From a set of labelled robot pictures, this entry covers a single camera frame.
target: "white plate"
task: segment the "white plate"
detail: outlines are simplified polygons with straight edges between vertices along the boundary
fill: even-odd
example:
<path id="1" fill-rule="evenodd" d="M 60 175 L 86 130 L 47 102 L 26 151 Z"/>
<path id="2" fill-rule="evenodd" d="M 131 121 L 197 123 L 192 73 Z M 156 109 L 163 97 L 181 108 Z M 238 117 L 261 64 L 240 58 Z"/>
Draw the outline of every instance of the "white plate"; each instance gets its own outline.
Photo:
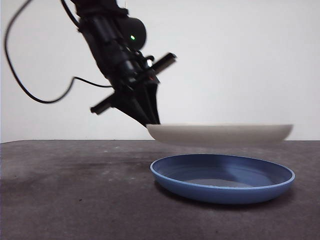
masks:
<path id="1" fill-rule="evenodd" d="M 233 144 L 267 144 L 283 141 L 291 124 L 148 124 L 150 135 L 157 141 L 195 147 Z"/>

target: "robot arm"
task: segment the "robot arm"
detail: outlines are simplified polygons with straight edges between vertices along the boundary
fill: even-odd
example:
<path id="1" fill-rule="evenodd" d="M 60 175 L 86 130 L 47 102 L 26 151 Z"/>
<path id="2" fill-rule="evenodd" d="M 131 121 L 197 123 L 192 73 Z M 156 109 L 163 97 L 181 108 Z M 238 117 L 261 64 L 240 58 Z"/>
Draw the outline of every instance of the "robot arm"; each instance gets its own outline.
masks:
<path id="1" fill-rule="evenodd" d="M 168 53 L 152 66 L 139 51 L 145 44 L 144 24 L 128 16 L 116 0 L 72 0 L 80 17 L 78 30 L 89 45 L 102 74 L 114 93 L 91 108 L 101 114 L 109 107 L 117 108 L 143 126 L 160 124 L 157 110 L 157 74 L 171 65 L 176 56 Z"/>

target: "white backdrop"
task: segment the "white backdrop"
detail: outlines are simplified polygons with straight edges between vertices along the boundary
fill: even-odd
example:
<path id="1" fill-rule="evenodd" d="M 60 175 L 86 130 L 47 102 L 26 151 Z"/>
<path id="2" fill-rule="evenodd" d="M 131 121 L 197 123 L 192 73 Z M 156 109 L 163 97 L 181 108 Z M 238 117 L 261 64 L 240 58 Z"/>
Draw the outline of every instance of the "white backdrop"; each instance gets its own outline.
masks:
<path id="1" fill-rule="evenodd" d="M 1 0 L 1 40 L 22 2 Z M 159 75 L 162 123 L 292 123 L 289 140 L 320 140 L 319 0 L 127 0 L 126 6 L 147 28 L 145 55 L 178 57 Z M 59 96 L 71 76 L 108 84 L 59 0 L 30 4 L 11 32 L 9 52 L 24 85 L 42 99 Z M 76 82 L 57 104 L 34 102 L 14 81 L 2 49 L 1 141 L 151 139 L 117 109 L 90 113 L 111 92 Z"/>

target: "blue plate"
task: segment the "blue plate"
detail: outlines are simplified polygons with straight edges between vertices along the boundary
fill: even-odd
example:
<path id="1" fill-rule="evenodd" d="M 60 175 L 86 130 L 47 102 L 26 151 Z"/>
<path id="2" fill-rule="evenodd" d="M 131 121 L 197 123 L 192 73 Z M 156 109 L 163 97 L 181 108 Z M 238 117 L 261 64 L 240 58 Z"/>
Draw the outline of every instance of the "blue plate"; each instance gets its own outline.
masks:
<path id="1" fill-rule="evenodd" d="M 270 161 L 217 154 L 169 156 L 153 162 L 150 169 L 170 192 L 216 204 L 274 199 L 295 179 L 292 170 Z"/>

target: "dark gray table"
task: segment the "dark gray table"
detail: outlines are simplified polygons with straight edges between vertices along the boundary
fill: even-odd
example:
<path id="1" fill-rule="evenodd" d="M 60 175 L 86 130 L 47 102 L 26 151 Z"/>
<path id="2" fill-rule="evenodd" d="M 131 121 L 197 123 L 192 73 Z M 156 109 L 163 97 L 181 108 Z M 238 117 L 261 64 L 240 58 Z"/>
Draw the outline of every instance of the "dark gray table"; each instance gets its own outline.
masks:
<path id="1" fill-rule="evenodd" d="M 284 195 L 252 205 L 176 196 L 149 165 L 187 153 L 264 159 L 291 168 Z M 1 144 L 2 240 L 317 240 L 320 141 L 235 148 L 156 141 L 51 140 Z"/>

